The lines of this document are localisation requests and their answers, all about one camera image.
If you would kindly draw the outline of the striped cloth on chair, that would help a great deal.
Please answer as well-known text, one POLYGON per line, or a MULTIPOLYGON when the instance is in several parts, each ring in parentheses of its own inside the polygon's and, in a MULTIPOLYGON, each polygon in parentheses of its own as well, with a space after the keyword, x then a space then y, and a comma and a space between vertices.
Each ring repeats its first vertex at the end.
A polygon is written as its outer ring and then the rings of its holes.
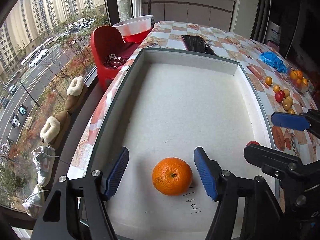
POLYGON ((126 61, 127 61, 127 57, 110 54, 105 58, 103 65, 108 69, 117 69, 122 65, 124 65, 126 61))

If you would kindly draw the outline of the white paper bag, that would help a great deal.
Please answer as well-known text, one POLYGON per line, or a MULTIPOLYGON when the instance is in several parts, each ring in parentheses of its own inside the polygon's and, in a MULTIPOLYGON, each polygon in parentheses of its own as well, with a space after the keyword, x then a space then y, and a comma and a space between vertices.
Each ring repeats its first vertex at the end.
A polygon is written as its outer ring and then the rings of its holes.
POLYGON ((281 26, 273 23, 272 21, 269 21, 267 26, 265 41, 269 41, 276 45, 279 45, 280 37, 281 37, 281 26))

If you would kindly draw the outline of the white plastic basin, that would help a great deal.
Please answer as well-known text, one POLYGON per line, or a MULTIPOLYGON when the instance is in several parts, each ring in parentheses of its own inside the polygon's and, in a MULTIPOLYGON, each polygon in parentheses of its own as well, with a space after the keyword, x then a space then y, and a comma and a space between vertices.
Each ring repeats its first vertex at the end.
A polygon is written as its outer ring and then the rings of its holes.
POLYGON ((152 15, 130 18, 113 25, 122 36, 131 36, 142 33, 151 28, 152 15))

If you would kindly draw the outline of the white cabinet counter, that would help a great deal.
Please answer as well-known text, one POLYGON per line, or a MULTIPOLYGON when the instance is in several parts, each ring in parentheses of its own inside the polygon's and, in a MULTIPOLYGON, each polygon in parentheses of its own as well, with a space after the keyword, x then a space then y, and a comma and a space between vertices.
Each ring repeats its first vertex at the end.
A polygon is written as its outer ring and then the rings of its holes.
POLYGON ((229 31, 236 0, 142 0, 155 22, 177 21, 229 31))

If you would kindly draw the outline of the large orange mandarin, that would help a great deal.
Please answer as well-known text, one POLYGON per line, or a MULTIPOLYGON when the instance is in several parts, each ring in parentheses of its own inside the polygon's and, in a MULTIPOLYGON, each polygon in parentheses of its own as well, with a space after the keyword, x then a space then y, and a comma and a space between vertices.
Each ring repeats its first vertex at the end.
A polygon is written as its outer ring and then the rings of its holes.
POLYGON ((165 158, 152 171, 155 189, 167 196, 184 194, 193 181, 193 172, 188 163, 179 158, 165 158))

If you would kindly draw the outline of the yellow cherry tomato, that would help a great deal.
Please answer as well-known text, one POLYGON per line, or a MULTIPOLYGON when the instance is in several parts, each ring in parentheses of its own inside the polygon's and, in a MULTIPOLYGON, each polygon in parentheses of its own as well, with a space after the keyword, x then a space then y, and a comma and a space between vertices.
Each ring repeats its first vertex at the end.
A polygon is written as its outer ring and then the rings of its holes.
POLYGON ((272 82, 273 82, 272 77, 267 76, 267 77, 265 78, 265 83, 266 83, 268 86, 271 86, 271 85, 272 85, 272 82))
POLYGON ((273 91, 274 91, 275 93, 278 93, 278 92, 280 91, 280 87, 279 87, 278 85, 274 85, 274 86, 273 86, 273 91))

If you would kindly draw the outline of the orange in bowl right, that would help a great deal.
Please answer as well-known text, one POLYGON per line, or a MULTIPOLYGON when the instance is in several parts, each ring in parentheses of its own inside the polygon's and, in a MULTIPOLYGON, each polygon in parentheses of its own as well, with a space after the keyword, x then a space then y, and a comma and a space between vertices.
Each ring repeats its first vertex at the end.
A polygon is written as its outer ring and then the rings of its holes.
POLYGON ((308 87, 308 80, 307 80, 307 79, 303 78, 303 79, 302 79, 302 82, 304 83, 304 85, 305 85, 306 87, 308 87))

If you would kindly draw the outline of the orange in bowl top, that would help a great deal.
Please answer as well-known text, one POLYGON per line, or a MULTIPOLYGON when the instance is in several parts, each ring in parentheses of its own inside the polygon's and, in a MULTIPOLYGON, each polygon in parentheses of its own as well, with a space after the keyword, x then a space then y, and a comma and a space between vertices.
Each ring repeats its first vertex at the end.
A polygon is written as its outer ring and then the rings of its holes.
POLYGON ((298 78, 302 80, 302 79, 303 79, 303 73, 302 73, 302 71, 301 71, 301 70, 297 70, 296 72, 297 72, 298 78))

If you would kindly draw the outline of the blue plastic bag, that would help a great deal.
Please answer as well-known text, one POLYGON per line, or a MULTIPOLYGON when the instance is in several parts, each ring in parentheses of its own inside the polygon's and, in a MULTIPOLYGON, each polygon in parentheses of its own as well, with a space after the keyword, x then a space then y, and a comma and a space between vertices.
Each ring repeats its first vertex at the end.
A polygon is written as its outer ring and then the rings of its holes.
POLYGON ((260 54, 259 59, 278 72, 287 74, 287 66, 274 52, 263 52, 260 54))

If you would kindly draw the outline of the orange in bowl left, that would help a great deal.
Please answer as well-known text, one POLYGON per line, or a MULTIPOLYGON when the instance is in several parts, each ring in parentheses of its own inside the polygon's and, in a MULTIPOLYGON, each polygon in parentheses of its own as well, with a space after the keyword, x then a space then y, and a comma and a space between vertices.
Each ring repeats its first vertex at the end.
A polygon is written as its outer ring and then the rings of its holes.
POLYGON ((290 79, 293 80, 293 81, 295 81, 295 80, 297 80, 298 78, 299 78, 299 76, 298 76, 297 72, 296 72, 295 70, 292 70, 292 71, 290 72, 290 79))

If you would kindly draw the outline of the orange in bowl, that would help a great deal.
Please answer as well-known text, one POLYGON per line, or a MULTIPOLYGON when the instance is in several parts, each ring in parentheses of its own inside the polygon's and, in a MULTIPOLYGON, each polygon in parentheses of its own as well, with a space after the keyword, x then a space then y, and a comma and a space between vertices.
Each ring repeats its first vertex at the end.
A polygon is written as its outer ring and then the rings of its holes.
POLYGON ((304 85, 305 85, 306 87, 308 87, 308 80, 307 80, 307 79, 303 78, 303 79, 302 79, 302 82, 304 83, 304 85))
POLYGON ((301 71, 301 70, 297 70, 296 72, 297 72, 298 78, 302 80, 302 79, 303 79, 303 73, 302 73, 302 71, 301 71))
POLYGON ((292 71, 290 72, 290 79, 293 80, 293 81, 295 81, 295 80, 297 80, 298 78, 299 78, 299 76, 298 76, 297 72, 296 72, 295 70, 292 70, 292 71))

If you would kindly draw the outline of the red cherry tomato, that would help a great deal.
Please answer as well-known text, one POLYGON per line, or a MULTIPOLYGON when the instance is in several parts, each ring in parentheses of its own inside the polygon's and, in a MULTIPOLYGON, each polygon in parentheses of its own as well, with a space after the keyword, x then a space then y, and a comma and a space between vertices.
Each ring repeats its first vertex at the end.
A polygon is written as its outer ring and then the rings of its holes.
POLYGON ((285 98, 285 92, 283 90, 280 90, 279 93, 285 98))
POLYGON ((251 145, 251 144, 253 144, 253 145, 260 145, 259 142, 252 140, 252 141, 249 141, 249 142, 246 144, 246 147, 248 147, 248 146, 251 145))
POLYGON ((275 98, 276 102, 281 103, 283 101, 284 96, 281 92, 277 92, 274 95, 274 98, 275 98))

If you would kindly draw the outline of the brown fur boot far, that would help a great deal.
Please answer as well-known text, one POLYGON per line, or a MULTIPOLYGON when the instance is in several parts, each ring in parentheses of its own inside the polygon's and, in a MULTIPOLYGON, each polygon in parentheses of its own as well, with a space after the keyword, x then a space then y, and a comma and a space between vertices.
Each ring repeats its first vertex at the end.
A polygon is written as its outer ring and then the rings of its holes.
POLYGON ((84 95, 87 92, 84 78, 82 76, 75 77, 67 88, 67 100, 65 101, 65 111, 69 114, 75 112, 80 106, 84 95))

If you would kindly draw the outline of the red plastic chair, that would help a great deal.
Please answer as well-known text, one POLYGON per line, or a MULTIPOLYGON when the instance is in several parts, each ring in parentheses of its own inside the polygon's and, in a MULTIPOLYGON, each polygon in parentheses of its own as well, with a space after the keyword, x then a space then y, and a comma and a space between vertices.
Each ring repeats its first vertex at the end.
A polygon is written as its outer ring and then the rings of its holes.
POLYGON ((99 83, 103 90, 107 90, 108 86, 114 80, 121 68, 108 69, 103 65, 105 58, 110 54, 117 56, 129 57, 139 47, 142 41, 152 31, 147 31, 136 35, 123 37, 121 33, 114 27, 103 25, 96 28, 91 34, 90 46, 97 67, 99 83))

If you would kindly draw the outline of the dark smartphone red case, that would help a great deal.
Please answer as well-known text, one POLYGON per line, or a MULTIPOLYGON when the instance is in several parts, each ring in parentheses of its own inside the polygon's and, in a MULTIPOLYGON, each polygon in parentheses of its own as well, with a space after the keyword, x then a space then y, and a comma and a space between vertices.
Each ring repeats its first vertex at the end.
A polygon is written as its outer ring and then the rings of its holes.
POLYGON ((207 42, 200 36, 182 35, 181 39, 188 51, 216 56, 207 42))

